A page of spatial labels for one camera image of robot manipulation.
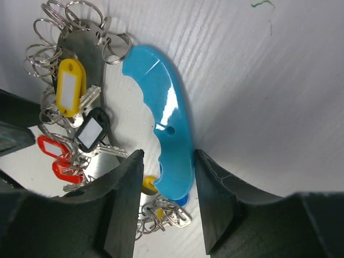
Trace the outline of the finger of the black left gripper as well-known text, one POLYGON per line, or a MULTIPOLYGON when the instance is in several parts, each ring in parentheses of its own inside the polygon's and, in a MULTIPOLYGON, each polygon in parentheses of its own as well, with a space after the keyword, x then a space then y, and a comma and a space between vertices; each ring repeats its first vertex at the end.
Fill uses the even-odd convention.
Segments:
POLYGON ((29 128, 40 124, 40 105, 1 89, 1 121, 29 128))
POLYGON ((1 121, 1 156, 35 144, 35 136, 28 128, 1 121))

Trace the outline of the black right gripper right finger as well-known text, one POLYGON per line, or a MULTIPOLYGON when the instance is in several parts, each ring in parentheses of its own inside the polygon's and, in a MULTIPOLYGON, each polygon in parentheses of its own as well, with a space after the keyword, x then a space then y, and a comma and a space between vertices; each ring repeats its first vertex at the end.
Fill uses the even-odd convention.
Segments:
POLYGON ((343 193, 258 189, 195 151, 205 250, 211 257, 343 257, 343 193))

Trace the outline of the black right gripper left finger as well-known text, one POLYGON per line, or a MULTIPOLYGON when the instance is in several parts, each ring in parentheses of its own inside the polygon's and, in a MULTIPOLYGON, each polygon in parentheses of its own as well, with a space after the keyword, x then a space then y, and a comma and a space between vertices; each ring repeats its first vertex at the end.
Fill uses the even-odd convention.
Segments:
POLYGON ((6 184, 1 257, 132 257, 143 178, 142 150, 63 197, 6 184))

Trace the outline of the metal key organizer blue handle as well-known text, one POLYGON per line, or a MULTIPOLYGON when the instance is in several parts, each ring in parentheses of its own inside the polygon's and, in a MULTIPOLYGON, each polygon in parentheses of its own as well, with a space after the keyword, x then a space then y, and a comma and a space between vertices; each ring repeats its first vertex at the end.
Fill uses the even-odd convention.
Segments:
MULTIPOLYGON (((75 58, 85 69, 86 87, 103 84, 107 46, 116 40, 125 40, 125 34, 101 38, 102 30, 93 22, 84 20, 83 29, 69 31, 63 28, 56 53, 62 60, 75 58)), ((125 51, 122 74, 132 78, 143 93, 143 102, 150 109, 161 154, 158 158, 160 177, 155 187, 171 200, 184 198, 194 179, 194 147, 184 98, 183 86, 175 68, 164 54, 149 45, 130 46, 125 51)))

